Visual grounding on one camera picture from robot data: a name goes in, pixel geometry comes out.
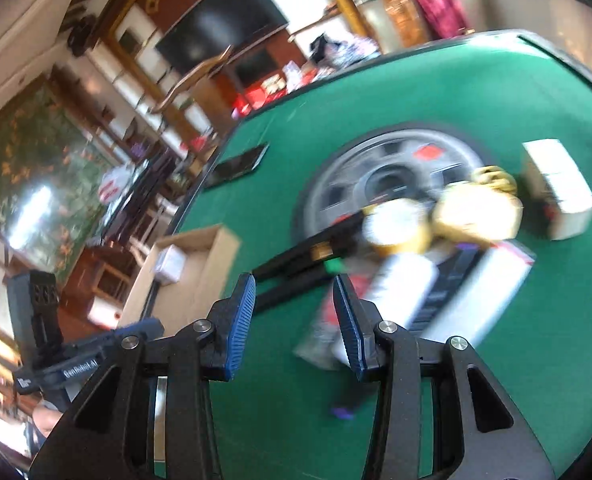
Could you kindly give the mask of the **black marker green cap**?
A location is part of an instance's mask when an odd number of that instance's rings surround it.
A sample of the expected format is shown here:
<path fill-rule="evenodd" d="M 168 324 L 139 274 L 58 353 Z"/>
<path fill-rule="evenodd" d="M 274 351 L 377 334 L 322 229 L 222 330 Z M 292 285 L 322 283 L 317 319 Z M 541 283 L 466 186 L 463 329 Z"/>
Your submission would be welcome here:
<path fill-rule="evenodd" d="M 292 278 L 287 278 L 266 292 L 258 294 L 255 313 L 268 311 L 312 289 L 328 285 L 337 274 L 345 272 L 345 262 L 341 258 L 319 261 L 312 268 L 304 270 Z"/>

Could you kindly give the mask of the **small white pill bottle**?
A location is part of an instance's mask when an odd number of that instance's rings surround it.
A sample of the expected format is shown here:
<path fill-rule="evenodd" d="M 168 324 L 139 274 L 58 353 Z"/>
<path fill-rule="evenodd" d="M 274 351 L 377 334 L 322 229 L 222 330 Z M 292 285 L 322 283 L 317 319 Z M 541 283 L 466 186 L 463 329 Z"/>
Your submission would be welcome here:
<path fill-rule="evenodd" d="M 425 256 L 399 252 L 386 258 L 371 278 L 360 274 L 349 278 L 359 298 L 373 302 L 385 321 L 407 328 L 438 274 L 438 267 Z"/>

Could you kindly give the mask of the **cardboard tray box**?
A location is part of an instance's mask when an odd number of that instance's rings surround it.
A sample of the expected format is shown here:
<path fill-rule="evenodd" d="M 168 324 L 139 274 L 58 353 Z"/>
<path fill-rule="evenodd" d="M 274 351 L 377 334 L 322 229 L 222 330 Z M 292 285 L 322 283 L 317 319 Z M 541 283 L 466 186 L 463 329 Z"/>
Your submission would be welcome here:
<path fill-rule="evenodd" d="M 184 255 L 180 278 L 170 284 L 157 280 L 160 254 L 175 247 Z M 223 297 L 238 249 L 239 238 L 223 224 L 162 237 L 154 244 L 133 282 L 118 325 L 125 327 L 157 318 L 166 336 L 199 318 Z"/>

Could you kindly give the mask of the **black marker yellow cap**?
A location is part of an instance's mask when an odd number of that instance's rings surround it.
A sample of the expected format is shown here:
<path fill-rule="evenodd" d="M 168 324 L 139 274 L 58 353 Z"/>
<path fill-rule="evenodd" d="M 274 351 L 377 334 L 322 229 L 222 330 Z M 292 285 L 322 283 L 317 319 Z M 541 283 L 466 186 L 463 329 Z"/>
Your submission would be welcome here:
<path fill-rule="evenodd" d="M 292 276 L 310 270 L 313 266 L 335 258 L 353 254 L 359 246 L 367 209 L 341 217 L 320 233 L 302 240 L 253 270 L 257 281 L 263 282 L 279 276 Z"/>

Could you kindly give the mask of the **white cube box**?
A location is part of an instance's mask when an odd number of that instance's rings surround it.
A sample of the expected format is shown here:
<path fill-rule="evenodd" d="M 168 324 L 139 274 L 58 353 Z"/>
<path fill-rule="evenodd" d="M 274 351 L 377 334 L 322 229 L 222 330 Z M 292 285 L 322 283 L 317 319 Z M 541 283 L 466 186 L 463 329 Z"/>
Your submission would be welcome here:
<path fill-rule="evenodd" d="M 162 285 L 175 284 L 182 278 L 186 263 L 186 254 L 175 245 L 170 245 L 159 252 L 154 265 L 155 280 Z"/>

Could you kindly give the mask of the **yellow round tin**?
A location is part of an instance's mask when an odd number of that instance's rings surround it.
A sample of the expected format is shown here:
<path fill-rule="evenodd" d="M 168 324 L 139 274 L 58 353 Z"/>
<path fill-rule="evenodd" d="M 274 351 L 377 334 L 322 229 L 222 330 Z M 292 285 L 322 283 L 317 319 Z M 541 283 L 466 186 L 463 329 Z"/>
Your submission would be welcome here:
<path fill-rule="evenodd" d="M 422 254 L 433 238 L 425 208 L 408 198 L 374 206 L 363 220 L 362 235 L 383 258 L 400 252 Z"/>

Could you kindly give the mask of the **white red long box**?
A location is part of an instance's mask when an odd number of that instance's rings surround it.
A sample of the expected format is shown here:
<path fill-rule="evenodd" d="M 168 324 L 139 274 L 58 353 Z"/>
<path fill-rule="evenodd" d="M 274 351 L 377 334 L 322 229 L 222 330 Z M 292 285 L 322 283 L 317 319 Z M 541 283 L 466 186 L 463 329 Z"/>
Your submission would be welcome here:
<path fill-rule="evenodd" d="M 517 242 L 492 245 L 421 337 L 445 342 L 461 336 L 477 347 L 502 317 L 534 263 L 535 254 Z"/>

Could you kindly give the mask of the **cream cartoon case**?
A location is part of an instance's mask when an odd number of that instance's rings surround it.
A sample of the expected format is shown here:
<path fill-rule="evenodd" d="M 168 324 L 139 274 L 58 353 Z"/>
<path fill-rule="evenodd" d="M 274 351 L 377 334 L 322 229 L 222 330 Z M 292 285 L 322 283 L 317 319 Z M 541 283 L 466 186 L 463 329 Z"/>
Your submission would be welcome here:
<path fill-rule="evenodd" d="M 433 208 L 433 233 L 454 243 L 490 246 L 518 233 L 524 206 L 512 194 L 472 183 L 449 184 Z"/>

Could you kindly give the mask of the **white blue medicine box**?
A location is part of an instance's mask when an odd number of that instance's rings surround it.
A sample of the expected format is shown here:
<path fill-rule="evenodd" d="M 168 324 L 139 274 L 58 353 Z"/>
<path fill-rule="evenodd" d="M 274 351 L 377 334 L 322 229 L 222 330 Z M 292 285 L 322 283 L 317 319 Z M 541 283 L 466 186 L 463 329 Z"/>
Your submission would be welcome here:
<path fill-rule="evenodd" d="M 592 220 L 592 190 L 558 139 L 524 142 L 522 176 L 531 197 L 542 205 L 550 240 L 583 234 Z"/>

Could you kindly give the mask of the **clear tube red label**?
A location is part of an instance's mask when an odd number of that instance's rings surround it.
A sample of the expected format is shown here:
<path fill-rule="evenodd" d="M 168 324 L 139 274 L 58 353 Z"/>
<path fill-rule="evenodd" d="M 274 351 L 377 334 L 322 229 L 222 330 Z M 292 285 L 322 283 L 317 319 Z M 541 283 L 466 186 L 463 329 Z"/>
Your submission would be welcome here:
<path fill-rule="evenodd" d="M 348 363 L 334 306 L 333 286 L 329 286 L 294 354 L 320 370 L 337 370 L 341 364 Z"/>

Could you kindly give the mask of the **round mahjong table centre panel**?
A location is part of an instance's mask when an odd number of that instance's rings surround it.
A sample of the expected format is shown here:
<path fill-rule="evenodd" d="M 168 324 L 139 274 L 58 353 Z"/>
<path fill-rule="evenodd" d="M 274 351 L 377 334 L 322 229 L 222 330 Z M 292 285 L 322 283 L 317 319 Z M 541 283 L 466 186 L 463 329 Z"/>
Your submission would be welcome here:
<path fill-rule="evenodd" d="M 402 122 L 371 130 L 343 144 L 308 180 L 291 238 L 301 242 L 380 200 L 410 198 L 429 210 L 445 185 L 494 164 L 486 146 L 452 126 Z"/>

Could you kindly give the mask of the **white red plastic bag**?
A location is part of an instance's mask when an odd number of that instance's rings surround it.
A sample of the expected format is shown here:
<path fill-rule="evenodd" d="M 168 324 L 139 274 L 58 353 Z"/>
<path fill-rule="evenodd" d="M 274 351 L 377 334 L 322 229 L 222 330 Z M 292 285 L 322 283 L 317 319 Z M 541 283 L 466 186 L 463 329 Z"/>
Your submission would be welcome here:
<path fill-rule="evenodd" d="M 110 204 L 124 192 L 133 176 L 134 166 L 131 164 L 115 167 L 107 171 L 98 185 L 98 200 L 104 206 Z"/>

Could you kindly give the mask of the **pile of clothes bags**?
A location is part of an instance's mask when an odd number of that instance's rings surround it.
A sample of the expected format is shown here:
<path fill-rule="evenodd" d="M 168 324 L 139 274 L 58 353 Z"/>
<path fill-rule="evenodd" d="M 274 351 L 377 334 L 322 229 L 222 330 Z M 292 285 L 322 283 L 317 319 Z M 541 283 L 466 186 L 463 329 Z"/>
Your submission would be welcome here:
<path fill-rule="evenodd" d="M 371 38 L 361 36 L 333 39 L 322 34 L 310 44 L 310 61 L 317 67 L 332 70 L 344 70 L 380 56 L 378 44 Z"/>

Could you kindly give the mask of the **black television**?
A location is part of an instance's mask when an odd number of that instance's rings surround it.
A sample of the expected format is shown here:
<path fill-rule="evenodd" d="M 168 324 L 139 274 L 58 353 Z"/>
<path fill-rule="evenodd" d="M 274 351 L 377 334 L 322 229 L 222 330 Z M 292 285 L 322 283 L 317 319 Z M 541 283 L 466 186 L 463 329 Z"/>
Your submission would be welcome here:
<path fill-rule="evenodd" d="M 227 48 L 238 52 L 287 26 L 273 0 L 199 0 L 187 10 L 156 50 L 181 74 Z"/>

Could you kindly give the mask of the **floral wall painting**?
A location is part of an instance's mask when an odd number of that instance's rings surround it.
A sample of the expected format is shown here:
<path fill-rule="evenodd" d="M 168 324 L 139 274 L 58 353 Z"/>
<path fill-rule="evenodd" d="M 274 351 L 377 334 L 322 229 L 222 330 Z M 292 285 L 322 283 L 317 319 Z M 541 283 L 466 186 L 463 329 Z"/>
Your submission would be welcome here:
<path fill-rule="evenodd" d="M 0 235 L 63 283 L 105 207 L 113 165 L 39 79 L 0 110 Z"/>

